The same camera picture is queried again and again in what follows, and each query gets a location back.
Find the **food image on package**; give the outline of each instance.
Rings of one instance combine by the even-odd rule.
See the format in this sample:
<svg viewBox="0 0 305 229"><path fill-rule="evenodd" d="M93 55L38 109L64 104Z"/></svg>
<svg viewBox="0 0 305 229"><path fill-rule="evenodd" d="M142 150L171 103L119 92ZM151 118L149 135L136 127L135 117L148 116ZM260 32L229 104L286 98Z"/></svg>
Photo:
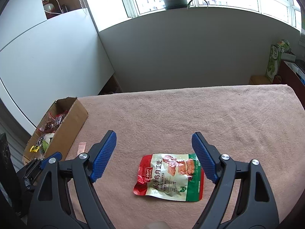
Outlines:
<svg viewBox="0 0 305 229"><path fill-rule="evenodd" d="M199 201L203 176L195 154L146 155L139 165L134 193L175 201Z"/></svg>

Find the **snack bag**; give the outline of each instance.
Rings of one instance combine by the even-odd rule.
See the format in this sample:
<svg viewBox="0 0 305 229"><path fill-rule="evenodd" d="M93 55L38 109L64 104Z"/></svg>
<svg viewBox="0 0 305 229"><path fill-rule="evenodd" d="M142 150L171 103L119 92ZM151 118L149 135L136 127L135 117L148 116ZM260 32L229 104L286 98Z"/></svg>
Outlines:
<svg viewBox="0 0 305 229"><path fill-rule="evenodd" d="M196 154L152 154L142 158L137 195L172 201L197 202L202 198L204 172Z"/></svg>
<svg viewBox="0 0 305 229"><path fill-rule="evenodd" d="M42 146L42 141L43 141L44 137L45 137L45 134L43 134L39 137L36 145L31 147L30 152L38 152L39 148Z"/></svg>
<svg viewBox="0 0 305 229"><path fill-rule="evenodd" d="M43 133L51 133L56 130L56 128L54 126L55 126L55 119L49 112L45 125L43 127L40 127L38 130Z"/></svg>
<svg viewBox="0 0 305 229"><path fill-rule="evenodd" d="M287 40L281 40L276 44L276 47L280 52L286 53L291 51L290 43Z"/></svg>
<svg viewBox="0 0 305 229"><path fill-rule="evenodd" d="M54 122L54 127L56 129L59 128L60 124L62 123L63 119L66 117L67 113L68 113L68 110L64 111L61 114L56 115L55 122Z"/></svg>
<svg viewBox="0 0 305 229"><path fill-rule="evenodd" d="M39 151L42 155L45 155L46 150L49 148L49 145L53 139L55 133L44 134L42 145L39 148Z"/></svg>

